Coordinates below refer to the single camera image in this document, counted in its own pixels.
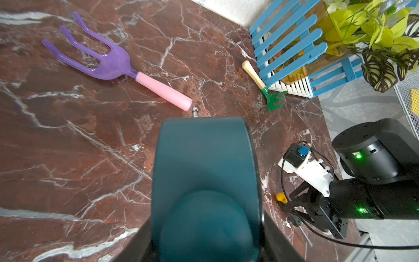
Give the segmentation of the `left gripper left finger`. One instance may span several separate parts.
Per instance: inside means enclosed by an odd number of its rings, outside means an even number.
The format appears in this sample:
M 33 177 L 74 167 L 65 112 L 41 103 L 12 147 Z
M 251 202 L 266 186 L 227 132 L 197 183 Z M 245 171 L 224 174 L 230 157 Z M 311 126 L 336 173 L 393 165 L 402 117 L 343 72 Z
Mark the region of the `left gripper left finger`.
M 123 251 L 112 262 L 153 262 L 151 218 L 149 217 Z

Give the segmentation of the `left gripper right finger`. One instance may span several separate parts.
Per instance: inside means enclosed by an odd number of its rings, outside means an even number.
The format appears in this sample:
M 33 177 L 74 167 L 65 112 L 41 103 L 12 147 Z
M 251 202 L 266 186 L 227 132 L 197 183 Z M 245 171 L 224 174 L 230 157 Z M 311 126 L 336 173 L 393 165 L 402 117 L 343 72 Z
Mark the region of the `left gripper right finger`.
M 266 211 L 264 211 L 261 243 L 261 262 L 304 262 Z

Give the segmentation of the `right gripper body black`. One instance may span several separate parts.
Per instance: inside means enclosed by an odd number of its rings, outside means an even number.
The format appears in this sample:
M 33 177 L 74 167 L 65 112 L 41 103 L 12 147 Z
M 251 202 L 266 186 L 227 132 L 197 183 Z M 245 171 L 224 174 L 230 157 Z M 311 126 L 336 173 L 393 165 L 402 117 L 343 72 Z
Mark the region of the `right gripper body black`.
M 307 182 L 302 182 L 289 196 L 288 209 L 317 229 L 345 239 L 348 220 L 341 218 L 329 200 Z

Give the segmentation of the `yellow black screwdriver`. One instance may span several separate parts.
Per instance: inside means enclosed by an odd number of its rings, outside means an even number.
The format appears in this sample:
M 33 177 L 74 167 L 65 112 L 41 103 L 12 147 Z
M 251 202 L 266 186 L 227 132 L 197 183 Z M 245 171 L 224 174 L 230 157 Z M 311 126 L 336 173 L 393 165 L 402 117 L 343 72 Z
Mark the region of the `yellow black screwdriver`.
M 302 220 L 299 216 L 297 216 L 295 213 L 292 213 L 290 209 L 287 207 L 287 199 L 285 197 L 284 193 L 278 193 L 276 195 L 276 200 L 278 202 L 278 205 L 284 210 L 284 212 L 287 214 L 287 216 L 290 218 L 290 221 L 294 227 L 300 230 L 301 234 L 304 236 L 306 242 L 313 248 L 313 244 L 310 241 L 307 234 L 304 232 L 304 230 L 301 228 L 302 226 Z

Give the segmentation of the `teal alarm clock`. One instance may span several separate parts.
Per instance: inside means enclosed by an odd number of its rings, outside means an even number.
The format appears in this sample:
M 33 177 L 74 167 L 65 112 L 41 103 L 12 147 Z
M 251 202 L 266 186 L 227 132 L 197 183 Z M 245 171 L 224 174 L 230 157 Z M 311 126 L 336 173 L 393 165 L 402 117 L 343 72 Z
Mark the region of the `teal alarm clock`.
M 152 242 L 161 262 L 255 262 L 259 170 L 244 118 L 168 119 L 152 183 Z

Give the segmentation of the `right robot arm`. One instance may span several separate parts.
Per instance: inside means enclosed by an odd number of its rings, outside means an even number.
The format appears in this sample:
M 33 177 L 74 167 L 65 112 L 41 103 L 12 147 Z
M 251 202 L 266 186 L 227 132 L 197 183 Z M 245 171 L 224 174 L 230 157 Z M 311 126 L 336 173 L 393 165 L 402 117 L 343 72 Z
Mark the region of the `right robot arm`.
M 348 179 L 338 179 L 307 142 L 292 144 L 279 166 L 302 183 L 277 195 L 298 222 L 345 239 L 350 219 L 419 218 L 419 141 L 399 121 L 361 123 L 338 134 L 332 146 Z

